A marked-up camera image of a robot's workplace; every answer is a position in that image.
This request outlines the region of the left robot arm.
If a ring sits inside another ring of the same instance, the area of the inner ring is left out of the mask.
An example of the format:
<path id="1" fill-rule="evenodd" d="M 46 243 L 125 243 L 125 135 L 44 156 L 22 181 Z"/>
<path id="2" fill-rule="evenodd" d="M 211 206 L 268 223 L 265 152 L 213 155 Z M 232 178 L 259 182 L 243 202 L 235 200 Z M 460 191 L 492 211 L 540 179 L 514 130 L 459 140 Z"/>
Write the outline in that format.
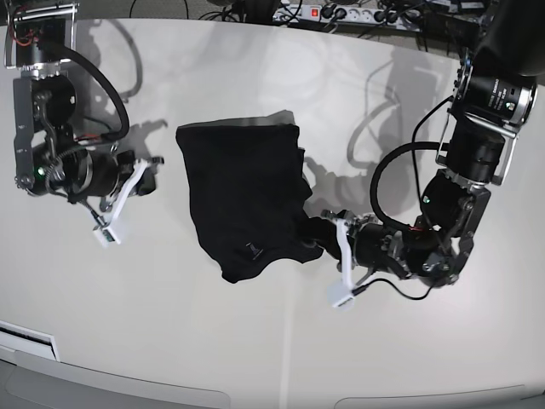
<path id="1" fill-rule="evenodd" d="M 443 101 L 456 122 L 452 136 L 414 140 L 391 151 L 371 177 L 370 214 L 324 213 L 336 228 L 328 251 L 338 257 L 344 289 L 364 291 L 353 280 L 355 267 L 417 278 L 432 288 L 456 282 L 489 203 L 489 185 L 501 185 L 508 173 L 543 73 L 543 2 L 500 2 L 483 37 L 462 54 L 453 94 Z M 427 186 L 417 188 L 421 213 L 405 224 L 382 210 L 379 182 L 396 158 L 420 151 L 435 152 L 439 168 Z"/>

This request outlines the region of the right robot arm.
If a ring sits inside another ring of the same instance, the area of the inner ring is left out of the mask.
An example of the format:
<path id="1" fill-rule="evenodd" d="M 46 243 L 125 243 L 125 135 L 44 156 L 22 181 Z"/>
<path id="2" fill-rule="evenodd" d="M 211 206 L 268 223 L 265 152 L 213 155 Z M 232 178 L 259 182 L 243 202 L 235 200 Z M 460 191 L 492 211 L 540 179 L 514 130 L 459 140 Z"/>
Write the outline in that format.
<path id="1" fill-rule="evenodd" d="M 100 69 L 76 50 L 78 5 L 71 1 L 4 1 L 3 64 L 13 81 L 14 159 L 17 188 L 33 197 L 61 197 L 73 205 L 100 200 L 100 211 L 157 188 L 161 157 L 138 158 L 118 149 L 129 133 L 121 95 Z M 65 65 L 86 72 L 106 93 L 119 125 L 78 134 L 72 125 L 78 96 Z"/>

